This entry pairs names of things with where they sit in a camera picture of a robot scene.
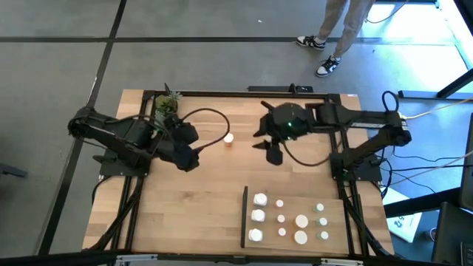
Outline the white printed paper sheet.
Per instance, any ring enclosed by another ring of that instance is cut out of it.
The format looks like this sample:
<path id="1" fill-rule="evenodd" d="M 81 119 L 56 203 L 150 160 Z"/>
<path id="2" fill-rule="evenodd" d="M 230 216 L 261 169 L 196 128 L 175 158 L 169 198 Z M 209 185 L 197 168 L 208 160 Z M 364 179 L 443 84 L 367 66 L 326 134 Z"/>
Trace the white printed paper sheet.
<path id="1" fill-rule="evenodd" d="M 392 188 L 388 188 L 387 194 L 383 198 L 382 202 L 384 205 L 389 205 L 394 202 L 400 202 L 408 199 L 409 197 L 397 192 Z M 395 216 L 387 218 L 387 226 L 391 233 L 400 237 L 408 243 L 412 243 L 415 238 L 415 234 L 418 229 L 421 216 L 422 213 L 416 213 L 406 216 Z"/>

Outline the black mounting bar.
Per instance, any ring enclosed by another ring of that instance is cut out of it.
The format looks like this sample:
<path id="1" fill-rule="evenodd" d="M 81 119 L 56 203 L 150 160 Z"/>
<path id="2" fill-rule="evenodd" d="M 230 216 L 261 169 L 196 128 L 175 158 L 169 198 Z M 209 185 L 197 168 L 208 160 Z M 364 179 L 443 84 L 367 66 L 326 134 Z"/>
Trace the black mounting bar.
<path id="1" fill-rule="evenodd" d="M 311 86 L 299 86 L 291 84 L 290 86 L 249 86 L 249 92 L 289 92 L 292 94 L 313 93 Z"/>

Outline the black cabinet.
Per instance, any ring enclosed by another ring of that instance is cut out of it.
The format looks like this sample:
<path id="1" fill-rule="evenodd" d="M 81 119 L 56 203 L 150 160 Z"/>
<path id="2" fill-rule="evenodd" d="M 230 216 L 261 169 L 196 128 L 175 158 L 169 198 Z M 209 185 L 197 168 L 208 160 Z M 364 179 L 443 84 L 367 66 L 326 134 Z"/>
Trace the black cabinet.
<path id="1" fill-rule="evenodd" d="M 473 113 L 466 147 L 473 152 Z M 437 194 L 433 208 L 440 211 L 432 261 L 461 265 L 463 246 L 473 245 L 473 154 L 465 158 L 460 186 Z"/>

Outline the artificial fern in black pot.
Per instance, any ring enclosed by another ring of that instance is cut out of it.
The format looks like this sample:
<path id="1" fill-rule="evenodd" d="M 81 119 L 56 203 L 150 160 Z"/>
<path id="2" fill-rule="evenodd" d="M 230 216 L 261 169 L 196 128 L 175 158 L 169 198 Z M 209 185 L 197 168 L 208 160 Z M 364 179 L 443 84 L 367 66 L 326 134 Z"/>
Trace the artificial fern in black pot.
<path id="1" fill-rule="evenodd" d="M 163 125 L 165 120 L 178 112 L 178 102 L 182 94 L 178 91 L 172 91 L 167 83 L 164 83 L 165 92 L 158 95 L 155 100 L 154 117 L 158 125 Z"/>

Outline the black aluminium table frame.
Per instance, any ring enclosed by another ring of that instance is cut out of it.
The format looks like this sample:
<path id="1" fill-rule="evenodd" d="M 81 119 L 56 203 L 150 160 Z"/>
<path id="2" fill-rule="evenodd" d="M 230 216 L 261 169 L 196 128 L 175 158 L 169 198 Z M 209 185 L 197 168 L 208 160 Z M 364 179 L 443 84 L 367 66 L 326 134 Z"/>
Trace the black aluminium table frame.
<path id="1" fill-rule="evenodd" d="M 327 156 L 341 139 L 312 134 L 288 143 L 290 154 L 273 166 L 265 153 L 252 147 L 259 120 L 266 112 L 261 101 L 272 105 L 325 101 L 323 94 L 269 92 L 184 92 L 179 112 L 196 127 L 203 146 L 200 165 L 190 172 L 171 163 L 153 160 L 143 182 L 135 215 L 123 222 L 118 247 L 133 253 L 153 253 L 162 260 L 197 260 L 247 264 L 316 263 L 321 257 L 347 258 L 361 252 L 358 231 L 346 218 Z M 231 147 L 223 138 L 234 135 Z M 257 192 L 281 197 L 285 203 L 300 201 L 311 211 L 317 202 L 325 206 L 328 240 L 320 240 L 317 225 L 310 227 L 310 243 L 304 251 L 263 248 L 242 240 L 250 223 L 242 210 L 251 206 Z"/>

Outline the grey floor bracket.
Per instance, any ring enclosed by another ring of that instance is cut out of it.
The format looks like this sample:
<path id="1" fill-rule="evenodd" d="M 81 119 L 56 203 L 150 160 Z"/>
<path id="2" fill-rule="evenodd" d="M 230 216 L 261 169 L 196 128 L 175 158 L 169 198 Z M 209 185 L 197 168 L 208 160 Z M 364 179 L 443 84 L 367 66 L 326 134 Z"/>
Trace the grey floor bracket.
<path id="1" fill-rule="evenodd" d="M 0 175 L 13 175 L 16 177 L 26 177 L 28 173 L 26 171 L 21 170 L 20 168 L 16 168 L 13 166 L 9 166 L 7 164 L 0 163 Z"/>

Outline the person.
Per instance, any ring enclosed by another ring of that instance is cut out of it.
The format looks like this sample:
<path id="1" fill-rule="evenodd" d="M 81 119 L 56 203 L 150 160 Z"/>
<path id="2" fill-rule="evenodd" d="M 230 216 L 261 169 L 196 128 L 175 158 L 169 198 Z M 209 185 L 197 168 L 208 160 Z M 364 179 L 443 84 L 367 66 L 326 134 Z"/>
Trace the person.
<path id="1" fill-rule="evenodd" d="M 323 50 L 327 43 L 327 38 L 338 23 L 345 6 L 348 4 L 348 11 L 344 17 L 344 29 L 337 42 L 334 52 L 328 59 L 322 61 L 315 71 L 317 77 L 323 78 L 330 75 L 341 63 L 342 56 L 354 44 L 364 20 L 367 18 L 375 0 L 327 0 L 324 13 L 324 20 L 316 35 L 300 35 L 295 42 L 302 47 Z"/>

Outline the black stand base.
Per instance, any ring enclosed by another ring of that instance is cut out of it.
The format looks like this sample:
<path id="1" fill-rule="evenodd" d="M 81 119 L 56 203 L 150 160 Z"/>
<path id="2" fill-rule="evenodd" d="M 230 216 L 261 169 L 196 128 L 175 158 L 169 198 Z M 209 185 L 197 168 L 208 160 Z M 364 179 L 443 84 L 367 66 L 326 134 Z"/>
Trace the black stand base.
<path id="1" fill-rule="evenodd" d="M 473 69 L 470 69 L 438 92 L 400 90 L 398 97 L 418 100 L 466 100 L 467 98 L 473 98 L 473 92 L 460 92 L 460 90 L 470 84 L 473 84 Z"/>

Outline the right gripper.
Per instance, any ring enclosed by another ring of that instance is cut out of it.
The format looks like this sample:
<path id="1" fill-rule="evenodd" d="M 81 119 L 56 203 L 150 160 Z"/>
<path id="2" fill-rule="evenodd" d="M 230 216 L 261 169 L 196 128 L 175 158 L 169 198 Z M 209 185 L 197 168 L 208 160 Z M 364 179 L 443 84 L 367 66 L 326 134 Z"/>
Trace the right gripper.
<path id="1" fill-rule="evenodd" d="M 261 104 L 268 113 L 260 118 L 259 128 L 253 134 L 254 137 L 268 135 L 276 141 L 296 140 L 298 137 L 311 133 L 310 122 L 306 110 L 296 103 L 283 103 L 272 106 L 266 101 Z M 255 149 L 268 150 L 272 142 L 263 140 L 261 143 L 252 145 Z"/>

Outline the black stand bar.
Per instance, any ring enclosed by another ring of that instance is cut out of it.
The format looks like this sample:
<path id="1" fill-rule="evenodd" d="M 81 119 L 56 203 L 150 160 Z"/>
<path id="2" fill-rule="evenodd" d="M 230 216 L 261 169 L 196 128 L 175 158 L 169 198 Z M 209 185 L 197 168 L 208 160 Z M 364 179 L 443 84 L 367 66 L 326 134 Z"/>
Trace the black stand bar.
<path id="1" fill-rule="evenodd" d="M 462 208 L 460 188 L 452 188 L 435 194 L 390 203 L 384 206 L 384 211 L 386 218 L 392 218 L 436 210 L 440 208 L 443 202 Z"/>

